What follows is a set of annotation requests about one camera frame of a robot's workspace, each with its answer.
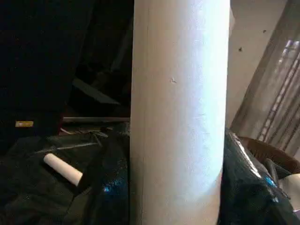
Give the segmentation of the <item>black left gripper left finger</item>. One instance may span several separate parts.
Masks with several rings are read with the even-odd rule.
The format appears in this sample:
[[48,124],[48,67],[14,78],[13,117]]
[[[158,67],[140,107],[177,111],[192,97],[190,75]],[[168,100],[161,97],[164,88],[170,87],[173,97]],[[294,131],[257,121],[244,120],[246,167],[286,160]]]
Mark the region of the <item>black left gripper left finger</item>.
[[86,225],[129,224],[128,164],[129,137],[110,135],[84,173],[91,186],[84,210]]

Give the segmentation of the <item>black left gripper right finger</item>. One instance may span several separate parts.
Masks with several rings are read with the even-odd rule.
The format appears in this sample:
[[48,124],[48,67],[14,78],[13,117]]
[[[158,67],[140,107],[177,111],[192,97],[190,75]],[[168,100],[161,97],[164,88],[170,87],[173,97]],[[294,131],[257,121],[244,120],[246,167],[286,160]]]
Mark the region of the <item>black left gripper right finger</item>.
[[286,193],[267,169],[225,130],[220,225],[298,225]]

